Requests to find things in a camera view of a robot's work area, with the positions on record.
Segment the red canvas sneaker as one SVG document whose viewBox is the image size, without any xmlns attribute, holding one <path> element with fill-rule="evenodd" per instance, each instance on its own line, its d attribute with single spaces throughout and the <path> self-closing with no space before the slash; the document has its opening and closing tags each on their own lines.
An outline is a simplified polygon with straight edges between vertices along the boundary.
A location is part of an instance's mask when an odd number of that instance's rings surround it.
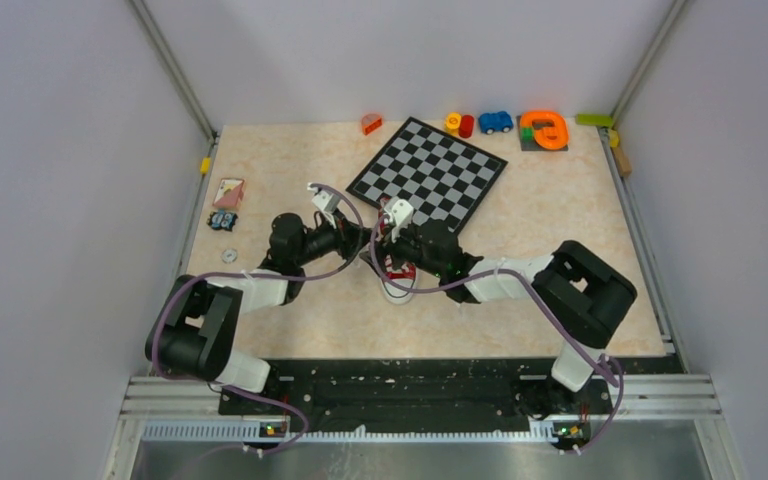
<svg viewBox="0 0 768 480">
<path fill-rule="evenodd" d="M 411 300 L 413 293 L 406 288 L 414 288 L 418 279 L 418 271 L 410 262 L 394 264 L 393 257 L 383 248 L 377 250 L 379 266 L 386 274 L 387 280 L 381 281 L 385 299 L 394 305 L 404 305 Z"/>
</svg>

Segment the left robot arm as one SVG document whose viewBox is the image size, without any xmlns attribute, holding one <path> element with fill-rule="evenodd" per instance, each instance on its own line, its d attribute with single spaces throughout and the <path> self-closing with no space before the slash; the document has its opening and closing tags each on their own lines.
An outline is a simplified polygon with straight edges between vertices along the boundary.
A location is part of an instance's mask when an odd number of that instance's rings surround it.
<svg viewBox="0 0 768 480">
<path fill-rule="evenodd" d="M 290 304 L 310 279 L 306 264 L 331 253 L 351 262 L 370 238 L 370 228 L 341 212 L 314 228 L 297 214 L 278 215 L 258 268 L 230 277 L 176 279 L 146 340 L 146 358 L 172 375 L 241 389 L 257 413 L 274 410 L 281 388 L 268 378 L 270 364 L 234 346 L 241 315 Z"/>
</svg>

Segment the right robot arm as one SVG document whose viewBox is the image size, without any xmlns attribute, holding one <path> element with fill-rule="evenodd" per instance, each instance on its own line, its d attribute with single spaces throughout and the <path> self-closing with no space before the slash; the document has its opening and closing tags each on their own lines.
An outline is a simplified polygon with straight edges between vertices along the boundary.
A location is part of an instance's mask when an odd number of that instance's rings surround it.
<svg viewBox="0 0 768 480">
<path fill-rule="evenodd" d="M 369 248 L 375 270 L 386 257 L 436 277 L 436 291 L 458 304 L 530 300 L 564 343 L 546 385 L 549 404 L 572 412 L 587 397 L 593 375 L 619 386 L 620 374 L 606 349 L 638 292 L 624 275 L 575 240 L 530 259 L 487 258 L 467 253 L 439 220 L 402 228 L 381 221 Z"/>
</svg>

